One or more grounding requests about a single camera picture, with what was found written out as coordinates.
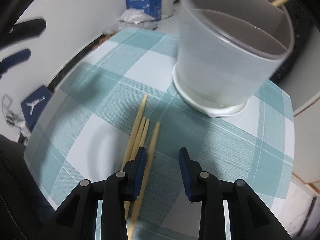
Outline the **grey plastic parcel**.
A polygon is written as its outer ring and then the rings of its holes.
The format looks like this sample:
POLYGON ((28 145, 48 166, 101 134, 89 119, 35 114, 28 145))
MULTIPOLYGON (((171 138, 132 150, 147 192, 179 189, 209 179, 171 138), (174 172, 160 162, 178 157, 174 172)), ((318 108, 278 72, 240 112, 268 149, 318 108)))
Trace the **grey plastic parcel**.
POLYGON ((131 24, 140 24, 144 22, 152 22, 155 18, 146 14, 144 10, 137 10, 137 9, 128 9, 123 12, 120 16, 120 22, 126 22, 131 24))
POLYGON ((139 24, 134 24, 134 23, 127 23, 127 22, 120 22, 118 21, 114 25, 107 26, 102 33, 104 35, 115 35, 122 29, 126 28, 133 28, 133 29, 145 29, 145 30, 155 30, 157 29, 157 22, 143 22, 139 24))

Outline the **black hanging jacket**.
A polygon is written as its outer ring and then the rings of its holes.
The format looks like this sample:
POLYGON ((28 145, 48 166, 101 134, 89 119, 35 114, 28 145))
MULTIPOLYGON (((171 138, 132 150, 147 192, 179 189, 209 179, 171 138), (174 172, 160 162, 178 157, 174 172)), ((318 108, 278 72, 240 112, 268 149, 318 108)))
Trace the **black hanging jacket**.
POLYGON ((295 43, 292 53, 270 77, 270 80, 276 85, 280 83, 280 81, 282 81, 284 77, 287 76, 287 74, 289 74, 289 72, 292 70, 293 65, 304 50, 314 26, 309 15, 296 1, 291 0, 287 2, 285 4, 285 8, 287 9, 291 18, 295 43))

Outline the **wooden chopstick in holder right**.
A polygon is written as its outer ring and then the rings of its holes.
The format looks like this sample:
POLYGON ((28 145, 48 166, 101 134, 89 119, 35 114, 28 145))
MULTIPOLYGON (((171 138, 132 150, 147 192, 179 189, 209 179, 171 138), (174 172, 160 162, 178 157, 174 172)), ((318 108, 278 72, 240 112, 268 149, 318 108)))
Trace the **wooden chopstick in holder right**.
POLYGON ((290 0, 274 0, 271 4, 274 5, 275 7, 280 7, 288 1, 290 0))

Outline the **blue cardboard box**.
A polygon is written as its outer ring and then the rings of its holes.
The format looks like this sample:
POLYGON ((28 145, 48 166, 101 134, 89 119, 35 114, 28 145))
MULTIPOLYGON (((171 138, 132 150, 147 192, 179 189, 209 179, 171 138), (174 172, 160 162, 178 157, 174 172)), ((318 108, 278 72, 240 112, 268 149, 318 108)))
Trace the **blue cardboard box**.
POLYGON ((126 0, 127 9, 143 10, 159 22, 162 18, 162 0, 126 0))

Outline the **navy Jordan shoe box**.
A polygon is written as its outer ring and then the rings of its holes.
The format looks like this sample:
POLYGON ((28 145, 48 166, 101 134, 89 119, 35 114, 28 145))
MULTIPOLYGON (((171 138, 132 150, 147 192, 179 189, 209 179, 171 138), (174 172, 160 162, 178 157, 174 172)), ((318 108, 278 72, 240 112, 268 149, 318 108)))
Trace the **navy Jordan shoe box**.
POLYGON ((42 85, 21 102, 25 123, 30 132, 33 131, 51 97, 50 90, 45 85, 42 85))

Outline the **teal plaid tablecloth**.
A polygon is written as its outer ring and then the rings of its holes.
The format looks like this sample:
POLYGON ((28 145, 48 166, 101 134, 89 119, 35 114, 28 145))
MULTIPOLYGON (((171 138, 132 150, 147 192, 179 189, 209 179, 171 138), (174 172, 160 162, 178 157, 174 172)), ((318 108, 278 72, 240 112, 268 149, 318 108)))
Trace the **teal plaid tablecloth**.
POLYGON ((233 117, 210 118, 186 104, 172 84, 178 38, 127 28, 85 57, 63 81, 36 124, 25 160, 57 208, 82 179, 120 170, 143 100, 156 150, 135 239, 197 239, 200 203, 188 201, 178 152, 224 181, 245 180, 279 215, 293 169, 290 97, 271 81, 233 117))

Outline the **lower grey plastic parcel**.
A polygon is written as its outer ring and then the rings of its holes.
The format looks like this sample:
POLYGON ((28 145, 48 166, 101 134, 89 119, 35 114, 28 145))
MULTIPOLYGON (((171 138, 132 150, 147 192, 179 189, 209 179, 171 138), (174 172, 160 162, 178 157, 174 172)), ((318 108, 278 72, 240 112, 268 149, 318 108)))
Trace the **lower grey plastic parcel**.
POLYGON ((118 21, 114 25, 107 26, 102 33, 104 35, 115 35, 122 29, 126 28, 133 28, 133 29, 145 29, 145 30, 155 30, 157 29, 157 22, 143 22, 139 24, 134 24, 134 23, 127 23, 127 22, 120 22, 118 21))

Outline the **white divided utensil holder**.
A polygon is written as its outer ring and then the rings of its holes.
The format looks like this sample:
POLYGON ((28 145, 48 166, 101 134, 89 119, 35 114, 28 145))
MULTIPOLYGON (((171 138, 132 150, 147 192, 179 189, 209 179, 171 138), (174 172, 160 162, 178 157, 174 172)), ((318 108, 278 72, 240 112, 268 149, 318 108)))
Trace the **white divided utensil holder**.
POLYGON ((212 118, 242 112, 291 54, 294 31, 274 0, 181 0, 172 80, 181 98, 212 118))

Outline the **wooden chopstick on table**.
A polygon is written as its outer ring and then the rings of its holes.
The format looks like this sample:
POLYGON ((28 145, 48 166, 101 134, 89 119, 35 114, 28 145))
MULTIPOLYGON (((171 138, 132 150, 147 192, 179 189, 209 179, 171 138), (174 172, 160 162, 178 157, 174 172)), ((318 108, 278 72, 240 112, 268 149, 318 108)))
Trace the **wooden chopstick on table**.
POLYGON ((145 126, 144 126, 144 129, 143 129, 143 134, 142 134, 142 137, 141 137, 141 140, 140 140, 140 144, 139 144, 139 148, 140 148, 140 147, 143 147, 144 144, 145 144, 146 135, 147 135, 148 128, 149 128, 149 123, 150 123, 150 120, 149 120, 149 119, 146 119, 145 126))
POLYGON ((125 164, 129 161, 129 159, 131 157, 133 146, 134 146, 135 139, 136 139, 136 136, 138 133, 140 122, 142 120, 142 116, 143 116, 143 112, 144 112, 147 98, 148 98, 148 95, 145 94, 144 98, 140 104, 139 110, 137 112, 121 168, 124 168, 125 164))
MULTIPOLYGON (((136 135, 136 138, 135 138, 135 143, 133 145, 133 149, 132 149, 130 160, 134 160, 135 157, 136 157, 136 154, 137 154, 137 151, 138 151, 138 148, 139 148, 139 144, 140 144, 140 140, 141 140, 141 137, 142 137, 142 134, 143 134, 143 129, 144 129, 144 126, 145 126, 145 122, 146 122, 146 118, 142 117, 139 129, 138 129, 138 132, 137 132, 137 135, 136 135)), ((125 202, 125 218, 127 218, 127 216, 128 216, 129 207, 130 207, 130 202, 125 202)))
POLYGON ((151 142, 150 142, 150 147, 148 148, 146 166, 145 166, 145 170, 144 170, 144 176, 143 176, 143 180, 142 180, 140 194, 139 194, 137 200, 133 204, 130 223, 129 223, 129 227, 127 230, 127 236, 128 236, 129 240, 132 240, 134 237, 135 227, 136 227, 137 220, 138 220, 138 217, 140 214, 140 209, 142 206, 144 193, 145 193, 145 189, 146 189, 146 186, 148 183, 148 178, 149 178, 149 174, 150 174, 150 170, 151 170, 152 160, 153 160, 153 156, 154 156, 155 149, 156 149, 160 126, 161 126, 161 122, 160 121, 156 122, 154 131, 152 134, 151 142))

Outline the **upper grey plastic parcel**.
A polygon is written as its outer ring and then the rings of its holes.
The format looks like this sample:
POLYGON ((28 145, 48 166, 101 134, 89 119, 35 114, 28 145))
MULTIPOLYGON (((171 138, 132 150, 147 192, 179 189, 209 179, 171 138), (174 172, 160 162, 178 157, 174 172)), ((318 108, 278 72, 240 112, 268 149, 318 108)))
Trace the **upper grey plastic parcel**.
POLYGON ((120 16, 120 22, 126 22, 131 24, 140 24, 144 22, 152 22, 155 18, 146 14, 144 10, 137 10, 137 9, 128 9, 123 12, 120 16))

